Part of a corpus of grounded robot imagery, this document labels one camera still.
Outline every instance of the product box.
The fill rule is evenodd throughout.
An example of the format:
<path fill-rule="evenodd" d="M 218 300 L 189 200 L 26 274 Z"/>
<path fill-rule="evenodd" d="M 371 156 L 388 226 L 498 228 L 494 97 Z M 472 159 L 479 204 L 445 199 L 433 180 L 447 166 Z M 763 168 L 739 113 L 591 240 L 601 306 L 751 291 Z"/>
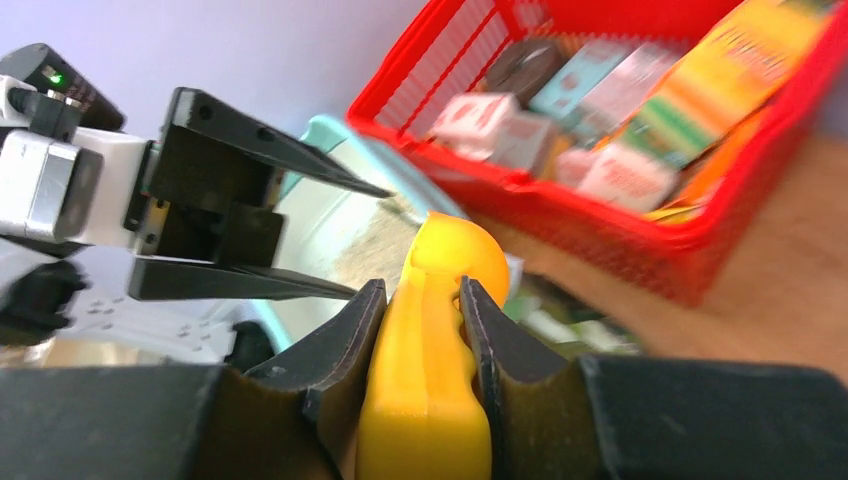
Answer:
<path fill-rule="evenodd" d="M 448 102 L 430 133 L 460 155 L 486 160 L 501 126 L 518 112 L 511 93 L 462 93 Z"/>
<path fill-rule="evenodd" d="M 558 132 L 553 120 L 532 113 L 517 113 L 498 131 L 495 151 L 489 162 L 524 170 L 536 178 L 543 175 L 548 154 Z"/>
<path fill-rule="evenodd" d="M 577 105 L 632 51 L 610 40 L 590 40 L 530 100 L 530 110 L 553 118 L 568 132 L 579 119 Z"/>
<path fill-rule="evenodd" d="M 653 43 L 628 55 L 580 100 L 572 130 L 578 145 L 592 148 L 624 125 L 680 57 Z"/>

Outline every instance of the red basket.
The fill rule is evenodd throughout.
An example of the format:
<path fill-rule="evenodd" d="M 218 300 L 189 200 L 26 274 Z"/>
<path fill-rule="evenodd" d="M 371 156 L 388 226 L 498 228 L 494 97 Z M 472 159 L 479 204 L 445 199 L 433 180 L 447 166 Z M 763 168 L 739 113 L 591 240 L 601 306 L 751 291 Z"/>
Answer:
<path fill-rule="evenodd" d="M 455 94 L 471 90 L 510 43 L 540 29 L 694 45 L 738 0 L 431 0 L 351 105 L 360 132 L 403 152 L 469 210 L 491 216 L 670 299 L 696 304 L 809 131 L 848 52 L 840 8 L 774 99 L 705 212 L 683 225 L 646 222 L 550 182 L 464 160 L 424 140 Z"/>

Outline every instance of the robotic arm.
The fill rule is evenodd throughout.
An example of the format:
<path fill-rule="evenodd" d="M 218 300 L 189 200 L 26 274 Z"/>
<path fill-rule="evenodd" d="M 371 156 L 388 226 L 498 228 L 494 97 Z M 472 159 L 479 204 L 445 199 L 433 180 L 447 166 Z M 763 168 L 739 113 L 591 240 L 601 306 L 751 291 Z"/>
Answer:
<path fill-rule="evenodd" d="M 355 294 L 272 268 L 285 225 L 285 217 L 273 211 L 283 176 L 297 172 L 380 198 L 389 192 L 201 90 L 174 91 L 161 136 L 152 141 L 114 131 L 122 115 L 46 45 L 4 57 L 2 73 L 15 77 L 0 75 L 0 237 L 5 240 L 0 249 L 9 258 L 0 254 L 0 343 L 34 345 L 57 331 L 84 329 L 71 326 L 66 306 L 84 308 L 98 293 L 77 293 L 88 285 L 66 258 L 88 245 L 135 253 L 127 293 L 136 300 L 349 299 Z M 60 83 L 65 93 L 54 90 Z M 124 324 L 136 333 L 154 331 L 139 328 L 146 321 L 155 322 L 131 318 Z M 121 331 L 122 340 L 132 333 L 113 330 Z M 235 335 L 230 344 L 239 343 Z M 197 350 L 198 343 L 193 345 Z M 221 345 L 201 350 L 206 347 L 226 350 Z"/>

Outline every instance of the white wall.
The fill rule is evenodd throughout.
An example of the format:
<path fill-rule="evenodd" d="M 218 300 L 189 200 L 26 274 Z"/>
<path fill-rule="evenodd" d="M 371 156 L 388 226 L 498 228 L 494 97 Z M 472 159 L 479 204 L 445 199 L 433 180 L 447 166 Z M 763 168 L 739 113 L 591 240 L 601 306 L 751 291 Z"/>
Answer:
<path fill-rule="evenodd" d="M 158 136 L 171 92 L 207 90 L 296 136 L 343 114 L 426 0 L 3 0 L 0 55 L 45 42 Z"/>

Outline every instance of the yellow plastic toy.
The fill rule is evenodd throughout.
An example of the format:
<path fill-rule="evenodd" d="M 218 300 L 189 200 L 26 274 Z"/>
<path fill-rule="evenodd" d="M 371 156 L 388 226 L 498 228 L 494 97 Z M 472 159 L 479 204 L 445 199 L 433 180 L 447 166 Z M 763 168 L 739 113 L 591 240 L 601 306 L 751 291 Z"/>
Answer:
<path fill-rule="evenodd" d="M 503 306 L 506 258 L 479 226 L 430 213 L 383 318 L 359 423 L 358 480 L 489 480 L 489 423 L 460 333 L 459 281 L 475 278 Z"/>

